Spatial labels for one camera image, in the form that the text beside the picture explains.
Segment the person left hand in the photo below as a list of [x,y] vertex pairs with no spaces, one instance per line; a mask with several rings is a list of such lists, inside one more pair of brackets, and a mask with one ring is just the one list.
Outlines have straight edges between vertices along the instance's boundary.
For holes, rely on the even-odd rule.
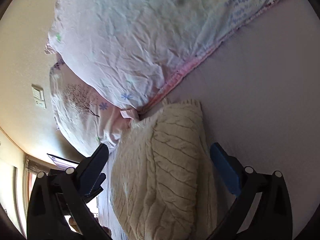
[[72,228],[75,232],[81,234],[81,231],[80,231],[80,229],[78,228],[78,225],[77,225],[77,223],[76,223],[76,221],[74,220],[73,217],[69,217],[68,223],[69,223],[69,225],[71,226],[71,228]]

